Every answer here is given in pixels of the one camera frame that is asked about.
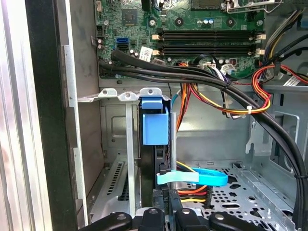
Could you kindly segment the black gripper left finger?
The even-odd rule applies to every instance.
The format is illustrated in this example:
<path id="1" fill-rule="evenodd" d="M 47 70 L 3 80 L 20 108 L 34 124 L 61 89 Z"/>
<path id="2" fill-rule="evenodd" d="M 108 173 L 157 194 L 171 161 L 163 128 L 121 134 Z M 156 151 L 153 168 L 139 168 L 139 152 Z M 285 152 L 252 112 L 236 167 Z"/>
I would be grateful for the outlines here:
<path id="1" fill-rule="evenodd" d="M 165 229 L 166 188 L 146 191 L 141 207 L 134 214 L 111 212 L 84 227 L 85 231 L 163 231 Z"/>

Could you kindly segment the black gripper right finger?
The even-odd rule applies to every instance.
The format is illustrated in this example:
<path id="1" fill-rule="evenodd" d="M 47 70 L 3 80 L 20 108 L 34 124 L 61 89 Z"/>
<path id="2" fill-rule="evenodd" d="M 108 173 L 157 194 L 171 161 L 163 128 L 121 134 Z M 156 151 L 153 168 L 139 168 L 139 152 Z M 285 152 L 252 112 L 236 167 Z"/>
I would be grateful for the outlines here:
<path id="1" fill-rule="evenodd" d="M 225 212 L 215 212 L 207 219 L 182 206 L 176 190 L 168 191 L 168 205 L 175 231 L 261 231 L 262 228 Z"/>

